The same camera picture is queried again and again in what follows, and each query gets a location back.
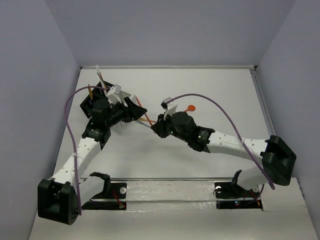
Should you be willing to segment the orange plastic knife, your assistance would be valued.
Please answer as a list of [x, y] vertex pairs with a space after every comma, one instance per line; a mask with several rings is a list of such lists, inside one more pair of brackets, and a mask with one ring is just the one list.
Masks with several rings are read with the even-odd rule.
[[[137, 96], [135, 97], [135, 99], [136, 99], [136, 102], [138, 103], [138, 105], [139, 105], [141, 108], [143, 108], [143, 106], [142, 106], [142, 104], [141, 104], [141, 102], [140, 102], [140, 100], [138, 99]], [[151, 121], [151, 119], [150, 119], [149, 116], [147, 115], [147, 112], [145, 112], [144, 115], [145, 115], [145, 118], [146, 118], [146, 120], [148, 121], [149, 125], [152, 126], [152, 125], [153, 125], [153, 122]]]

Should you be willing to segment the gold knife black handle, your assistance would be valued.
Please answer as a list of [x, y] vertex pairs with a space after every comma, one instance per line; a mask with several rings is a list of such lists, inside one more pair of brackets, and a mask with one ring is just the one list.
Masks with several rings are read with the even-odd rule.
[[94, 95], [93, 95], [93, 91], [91, 89], [91, 86], [89, 84], [88, 84], [88, 92], [89, 92], [90, 100], [93, 101]]

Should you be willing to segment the orange chopstick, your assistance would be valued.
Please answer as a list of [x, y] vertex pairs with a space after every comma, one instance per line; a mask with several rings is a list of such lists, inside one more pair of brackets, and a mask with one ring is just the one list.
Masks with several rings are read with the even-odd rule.
[[103, 79], [102, 73], [101, 73], [101, 72], [98, 72], [97, 74], [99, 75], [101, 85], [107, 90], [107, 89], [108, 89], [108, 86], [106, 85], [106, 83], [105, 83], [105, 81], [104, 81], [104, 79]]

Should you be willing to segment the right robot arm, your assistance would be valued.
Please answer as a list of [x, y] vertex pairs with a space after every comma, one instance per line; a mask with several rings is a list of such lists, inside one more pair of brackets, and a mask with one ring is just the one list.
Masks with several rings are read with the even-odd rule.
[[297, 156], [285, 141], [271, 135], [268, 139], [239, 138], [197, 125], [186, 112], [160, 114], [151, 129], [162, 139], [173, 136], [197, 152], [225, 154], [251, 160], [255, 166], [238, 170], [230, 183], [235, 196], [242, 196], [256, 186], [291, 183]]

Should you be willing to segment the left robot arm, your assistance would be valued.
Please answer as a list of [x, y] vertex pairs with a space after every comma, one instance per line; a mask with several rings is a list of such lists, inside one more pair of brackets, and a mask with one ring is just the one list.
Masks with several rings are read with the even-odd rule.
[[147, 109], [129, 97], [124, 102], [111, 104], [108, 98], [96, 100], [90, 120], [73, 153], [50, 179], [42, 179], [37, 186], [37, 214], [40, 218], [72, 225], [82, 213], [82, 206], [93, 196], [104, 198], [110, 194], [111, 178], [106, 173], [92, 172], [80, 182], [91, 161], [98, 155], [111, 136], [111, 127], [138, 120]]

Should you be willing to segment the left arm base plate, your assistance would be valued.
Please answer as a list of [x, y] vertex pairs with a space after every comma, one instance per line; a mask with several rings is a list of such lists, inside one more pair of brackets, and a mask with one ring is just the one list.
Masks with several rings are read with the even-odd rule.
[[127, 209], [127, 183], [111, 182], [109, 192], [94, 195], [82, 205], [82, 210], [125, 211]]

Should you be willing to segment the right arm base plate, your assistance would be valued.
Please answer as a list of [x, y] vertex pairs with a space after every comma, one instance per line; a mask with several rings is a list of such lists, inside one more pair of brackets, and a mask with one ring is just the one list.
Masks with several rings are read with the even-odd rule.
[[261, 193], [264, 189], [258, 186], [251, 190], [245, 190], [238, 186], [232, 188], [231, 182], [220, 181], [214, 183], [213, 195], [216, 199], [218, 210], [247, 210], [263, 209]]

